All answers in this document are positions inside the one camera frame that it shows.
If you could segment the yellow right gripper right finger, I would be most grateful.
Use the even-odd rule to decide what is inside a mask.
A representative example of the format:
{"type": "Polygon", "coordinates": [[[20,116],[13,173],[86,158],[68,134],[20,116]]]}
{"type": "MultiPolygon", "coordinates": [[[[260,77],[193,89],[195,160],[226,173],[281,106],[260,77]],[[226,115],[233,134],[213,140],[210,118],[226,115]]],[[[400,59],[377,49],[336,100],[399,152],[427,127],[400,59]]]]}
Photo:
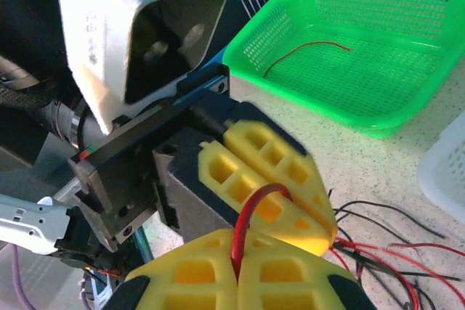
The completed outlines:
{"type": "Polygon", "coordinates": [[[248,230],[238,310],[378,310],[347,270],[248,230]]]}

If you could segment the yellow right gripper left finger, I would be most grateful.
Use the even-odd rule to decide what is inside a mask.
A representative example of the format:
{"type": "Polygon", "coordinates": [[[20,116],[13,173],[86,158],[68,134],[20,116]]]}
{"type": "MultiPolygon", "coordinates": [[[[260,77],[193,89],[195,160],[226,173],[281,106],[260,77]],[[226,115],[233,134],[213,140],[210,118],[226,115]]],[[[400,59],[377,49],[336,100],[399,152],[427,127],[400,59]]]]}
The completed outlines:
{"type": "Polygon", "coordinates": [[[231,229],[220,229],[129,272],[103,310],[238,310],[231,229]]]}

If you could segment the green plastic basket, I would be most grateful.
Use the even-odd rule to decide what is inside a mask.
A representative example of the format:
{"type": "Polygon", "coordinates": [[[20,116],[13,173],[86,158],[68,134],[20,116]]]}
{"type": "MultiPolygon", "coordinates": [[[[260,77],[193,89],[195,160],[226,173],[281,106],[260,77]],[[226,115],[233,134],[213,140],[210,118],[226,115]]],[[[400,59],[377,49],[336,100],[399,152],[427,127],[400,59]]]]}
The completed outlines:
{"type": "Polygon", "coordinates": [[[227,45],[232,75],[366,136],[419,114],[465,55],[465,0],[269,0],[227,45]]]}

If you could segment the white plastic basket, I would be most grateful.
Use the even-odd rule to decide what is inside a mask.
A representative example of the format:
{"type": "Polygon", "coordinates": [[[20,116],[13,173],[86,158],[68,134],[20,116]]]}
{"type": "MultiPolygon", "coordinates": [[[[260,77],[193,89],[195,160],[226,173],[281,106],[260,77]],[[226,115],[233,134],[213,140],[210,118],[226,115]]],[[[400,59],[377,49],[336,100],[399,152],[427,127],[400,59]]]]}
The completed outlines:
{"type": "Polygon", "coordinates": [[[432,203],[465,224],[465,111],[419,161],[416,177],[432,203]]]}

